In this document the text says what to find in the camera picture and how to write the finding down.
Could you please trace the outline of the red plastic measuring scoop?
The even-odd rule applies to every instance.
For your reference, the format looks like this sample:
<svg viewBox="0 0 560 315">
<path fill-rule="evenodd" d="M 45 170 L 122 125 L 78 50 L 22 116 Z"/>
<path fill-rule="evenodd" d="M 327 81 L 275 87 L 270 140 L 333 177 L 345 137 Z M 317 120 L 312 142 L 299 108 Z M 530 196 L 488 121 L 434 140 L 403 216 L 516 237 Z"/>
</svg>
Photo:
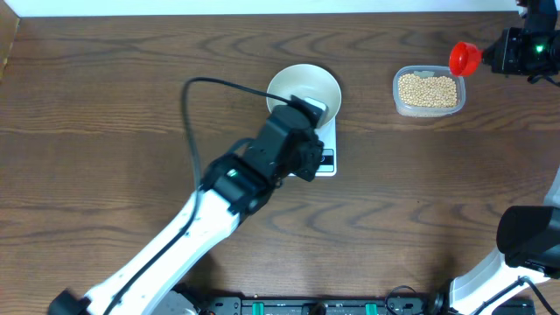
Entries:
<svg viewBox="0 0 560 315">
<path fill-rule="evenodd" d="M 483 51 L 476 45 L 458 42 L 451 50 L 450 72 L 455 76 L 466 77 L 475 73 L 482 61 Z"/>
</svg>

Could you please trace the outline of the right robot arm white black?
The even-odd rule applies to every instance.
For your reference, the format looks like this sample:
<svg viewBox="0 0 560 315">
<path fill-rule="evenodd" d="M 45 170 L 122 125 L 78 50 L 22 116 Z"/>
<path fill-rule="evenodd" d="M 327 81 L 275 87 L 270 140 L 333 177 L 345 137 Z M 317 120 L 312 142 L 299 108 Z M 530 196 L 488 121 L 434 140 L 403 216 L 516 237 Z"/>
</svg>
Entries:
<svg viewBox="0 0 560 315">
<path fill-rule="evenodd" d="M 479 64 L 496 74 L 525 75 L 531 84 L 559 72 L 559 31 L 525 26 L 506 29 L 491 46 L 457 43 L 449 68 L 473 74 Z M 525 288 L 559 277 L 559 182 L 540 206 L 511 206 L 500 219 L 495 248 L 473 269 L 451 281 L 430 301 L 429 314 L 491 314 Z"/>
</svg>

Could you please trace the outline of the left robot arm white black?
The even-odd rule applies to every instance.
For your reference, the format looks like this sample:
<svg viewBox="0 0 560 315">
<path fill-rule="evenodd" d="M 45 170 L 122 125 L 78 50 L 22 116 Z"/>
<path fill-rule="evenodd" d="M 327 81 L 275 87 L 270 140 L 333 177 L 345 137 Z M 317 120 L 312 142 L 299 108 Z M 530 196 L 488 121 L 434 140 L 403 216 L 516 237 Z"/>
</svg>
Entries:
<svg viewBox="0 0 560 315">
<path fill-rule="evenodd" d="M 195 190 L 182 210 L 113 276 L 84 297 L 63 290 L 50 303 L 48 313 L 154 313 L 203 255 L 268 203 L 285 177 L 295 174 L 313 180 L 324 148 L 314 128 L 267 124 L 249 140 L 242 155 L 229 151 L 202 171 L 192 133 L 187 141 Z"/>
</svg>

